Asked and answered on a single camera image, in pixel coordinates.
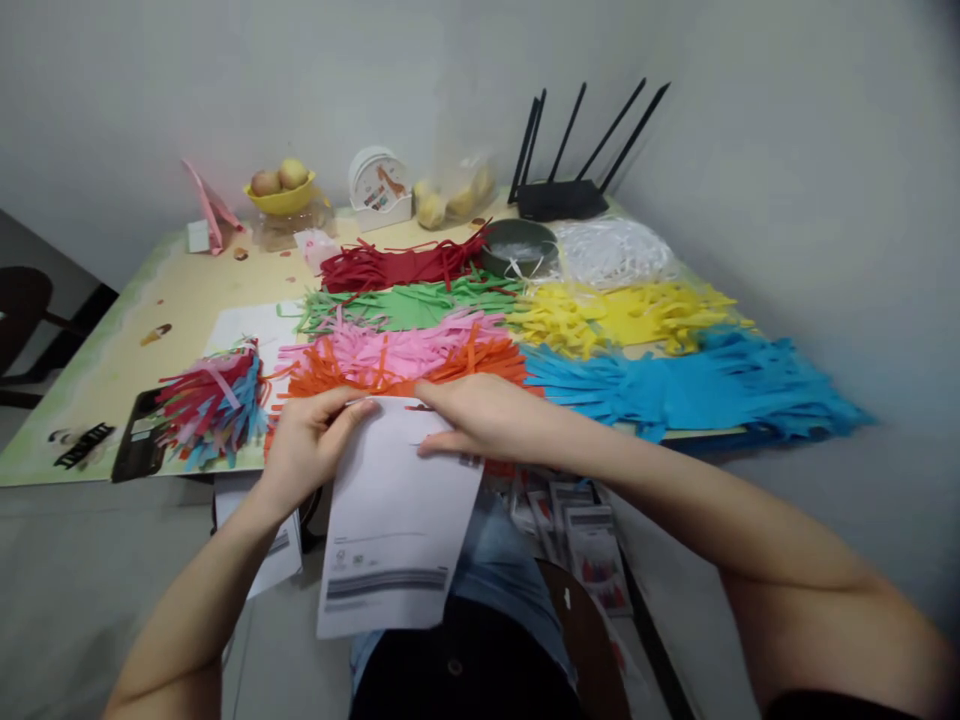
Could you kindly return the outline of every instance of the dark chair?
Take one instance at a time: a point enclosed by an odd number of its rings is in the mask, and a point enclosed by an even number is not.
[[[6,373],[23,352],[30,337],[46,320],[69,333],[86,337],[86,331],[47,310],[53,297],[53,283],[40,270],[29,267],[0,268],[0,375]],[[0,405],[26,408],[37,406],[42,395],[6,390],[11,385],[43,382],[52,368],[37,362],[20,375],[0,377]]]

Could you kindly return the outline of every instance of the plastic bag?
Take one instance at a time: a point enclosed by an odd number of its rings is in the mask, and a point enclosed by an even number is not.
[[[436,230],[445,221],[469,222],[497,192],[492,109],[476,92],[476,68],[451,64],[441,78],[439,117],[429,173],[413,188],[417,221]]]

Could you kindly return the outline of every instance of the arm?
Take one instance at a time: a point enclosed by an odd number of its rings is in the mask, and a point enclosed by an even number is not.
[[[333,477],[350,432],[376,409],[365,401],[340,412],[362,395],[341,388],[287,402],[263,476],[164,593],[105,717],[219,716],[220,656],[250,585],[281,523]]]
[[[762,709],[832,690],[937,717],[956,658],[836,535],[739,478],[631,438],[491,376],[418,386],[457,430],[420,451],[558,467],[611,489],[720,570]]]

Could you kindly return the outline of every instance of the multicolored paper strip bundle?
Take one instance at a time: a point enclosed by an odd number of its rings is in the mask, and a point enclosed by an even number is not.
[[[255,339],[161,382],[169,383],[158,398],[166,424],[163,442],[187,461],[188,472],[220,457],[234,467],[243,444],[267,431],[262,406],[270,385],[260,373]]]

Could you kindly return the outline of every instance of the gray bowl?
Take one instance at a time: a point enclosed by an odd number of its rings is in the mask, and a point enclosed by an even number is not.
[[[525,277],[542,272],[557,257],[557,238],[550,230],[529,220],[497,220],[487,226],[487,245],[480,253],[480,264],[487,272],[515,278],[511,258]]]

